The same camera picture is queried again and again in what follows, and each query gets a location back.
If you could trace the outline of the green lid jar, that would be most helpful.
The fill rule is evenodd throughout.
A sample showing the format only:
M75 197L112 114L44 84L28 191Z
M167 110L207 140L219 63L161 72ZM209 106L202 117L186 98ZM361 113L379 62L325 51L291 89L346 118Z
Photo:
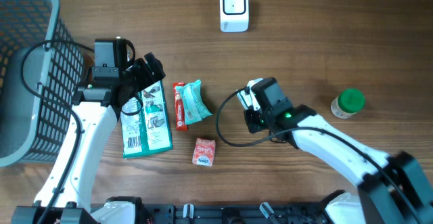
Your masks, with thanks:
M341 92L331 103L330 109L334 116L347 119L360 112L365 106L364 94L355 88Z

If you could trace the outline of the pink tissue pack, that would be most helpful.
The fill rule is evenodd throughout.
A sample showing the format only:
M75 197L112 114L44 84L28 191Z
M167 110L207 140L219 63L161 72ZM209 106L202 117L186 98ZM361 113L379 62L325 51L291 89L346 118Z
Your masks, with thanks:
M197 138L192 163L199 166L212 166L216 150L215 140Z

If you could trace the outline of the large green white packet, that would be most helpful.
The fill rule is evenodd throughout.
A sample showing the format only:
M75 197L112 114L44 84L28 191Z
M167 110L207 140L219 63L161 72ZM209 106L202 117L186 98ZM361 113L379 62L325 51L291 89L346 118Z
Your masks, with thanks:
M123 157L139 158L173 148L161 81L131 98L120 115Z

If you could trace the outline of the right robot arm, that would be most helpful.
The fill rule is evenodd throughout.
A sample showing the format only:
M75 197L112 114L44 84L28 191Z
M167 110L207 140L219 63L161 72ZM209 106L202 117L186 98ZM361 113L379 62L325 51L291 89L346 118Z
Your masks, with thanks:
M293 106L275 78L249 81L237 93L251 133L312 154L352 183L357 194L336 194L324 207L331 223L431 223L432 185L407 152L391 156L331 126L306 105Z

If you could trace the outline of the light teal sachet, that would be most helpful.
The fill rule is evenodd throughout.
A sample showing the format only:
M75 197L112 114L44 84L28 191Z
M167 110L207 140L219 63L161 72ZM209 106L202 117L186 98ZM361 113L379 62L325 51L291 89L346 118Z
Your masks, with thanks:
M184 86L175 86L175 89L180 93L183 102L186 125L192 125L196 122L202 121L208 116L212 116L212 113L202 101L201 85L201 80L196 80Z

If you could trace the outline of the red chocolate bar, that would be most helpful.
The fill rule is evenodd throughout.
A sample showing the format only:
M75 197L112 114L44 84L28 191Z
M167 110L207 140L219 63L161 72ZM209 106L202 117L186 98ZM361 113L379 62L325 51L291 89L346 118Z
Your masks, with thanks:
M175 116L176 116L176 130L187 131L187 125L185 124L185 112L183 109L183 101L181 94L177 91L176 87L182 87L185 83L183 81L173 83L173 93L175 99Z

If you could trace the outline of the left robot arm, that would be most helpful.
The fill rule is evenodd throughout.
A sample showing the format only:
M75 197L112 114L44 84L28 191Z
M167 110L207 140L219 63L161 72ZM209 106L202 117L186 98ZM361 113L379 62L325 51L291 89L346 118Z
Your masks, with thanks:
M31 89L20 71L24 88L41 101L69 112L72 119L48 180L30 206L17 206L12 223L149 223L140 197L112 197L91 210L91 192L106 142L122 107L165 77L153 53L127 56L127 39L97 39L95 64L72 94L69 104Z

